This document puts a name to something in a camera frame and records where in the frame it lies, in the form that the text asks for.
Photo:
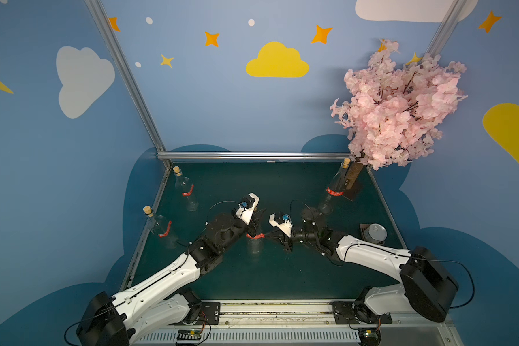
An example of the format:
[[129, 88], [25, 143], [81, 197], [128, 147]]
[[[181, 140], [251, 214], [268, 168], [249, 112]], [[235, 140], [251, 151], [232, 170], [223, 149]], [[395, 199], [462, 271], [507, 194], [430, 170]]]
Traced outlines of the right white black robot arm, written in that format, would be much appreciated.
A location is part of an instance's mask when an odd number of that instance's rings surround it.
[[269, 217], [272, 231], [266, 237], [278, 241], [287, 252], [296, 243], [313, 247], [332, 264], [353, 263], [395, 279], [394, 285], [365, 287], [351, 304], [354, 320], [375, 324], [391, 314], [415, 312], [433, 322], [443, 322], [455, 309], [458, 281], [427, 248], [395, 249], [367, 242], [328, 228], [316, 209], [302, 213], [301, 227], [292, 225], [290, 215]]

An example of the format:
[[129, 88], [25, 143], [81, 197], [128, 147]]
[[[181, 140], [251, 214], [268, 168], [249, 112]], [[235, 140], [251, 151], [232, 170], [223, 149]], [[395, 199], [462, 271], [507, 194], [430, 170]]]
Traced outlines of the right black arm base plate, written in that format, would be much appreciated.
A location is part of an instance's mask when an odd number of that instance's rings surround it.
[[389, 314], [372, 312], [363, 301], [333, 301], [331, 303], [336, 324], [391, 324]]

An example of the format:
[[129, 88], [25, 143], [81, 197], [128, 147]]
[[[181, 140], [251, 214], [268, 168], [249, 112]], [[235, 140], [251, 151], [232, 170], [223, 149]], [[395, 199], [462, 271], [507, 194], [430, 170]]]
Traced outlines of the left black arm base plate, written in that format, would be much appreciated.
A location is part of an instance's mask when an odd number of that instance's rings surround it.
[[206, 301], [192, 306], [188, 314], [177, 324], [195, 325], [206, 324], [218, 325], [221, 317], [221, 303], [218, 301]]

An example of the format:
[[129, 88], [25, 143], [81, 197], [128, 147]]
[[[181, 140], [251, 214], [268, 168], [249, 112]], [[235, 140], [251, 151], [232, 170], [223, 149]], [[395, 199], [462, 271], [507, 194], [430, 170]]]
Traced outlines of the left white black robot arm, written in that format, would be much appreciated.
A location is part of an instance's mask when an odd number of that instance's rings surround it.
[[201, 301], [187, 287], [217, 267], [245, 234], [254, 235], [263, 216], [250, 193], [231, 213], [221, 213], [174, 262], [138, 285], [112, 296], [97, 294], [81, 321], [72, 325], [81, 345], [133, 345], [161, 327], [198, 320]]

